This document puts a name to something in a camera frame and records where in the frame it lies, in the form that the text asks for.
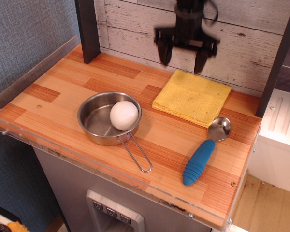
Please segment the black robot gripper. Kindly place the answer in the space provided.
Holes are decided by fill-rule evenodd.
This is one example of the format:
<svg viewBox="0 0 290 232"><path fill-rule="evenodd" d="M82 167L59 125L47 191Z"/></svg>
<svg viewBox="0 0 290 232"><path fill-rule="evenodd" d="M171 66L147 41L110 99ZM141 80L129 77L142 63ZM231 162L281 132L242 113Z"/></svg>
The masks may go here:
<svg viewBox="0 0 290 232"><path fill-rule="evenodd" d="M203 12L177 12L175 26L155 28L155 43L163 65L170 63L174 46L197 51L194 73L203 70L208 55L217 54L219 40L203 31L202 20Z"/></svg>

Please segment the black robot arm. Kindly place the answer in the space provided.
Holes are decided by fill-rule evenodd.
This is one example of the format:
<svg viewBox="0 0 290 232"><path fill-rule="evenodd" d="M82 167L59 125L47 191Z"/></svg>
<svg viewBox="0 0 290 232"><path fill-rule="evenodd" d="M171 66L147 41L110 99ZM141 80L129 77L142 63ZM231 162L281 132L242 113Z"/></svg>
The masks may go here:
<svg viewBox="0 0 290 232"><path fill-rule="evenodd" d="M206 0L178 0L174 27L155 28L160 62L168 65L174 47L196 52L194 73L200 73L208 58L217 55L220 40L202 29Z"/></svg>

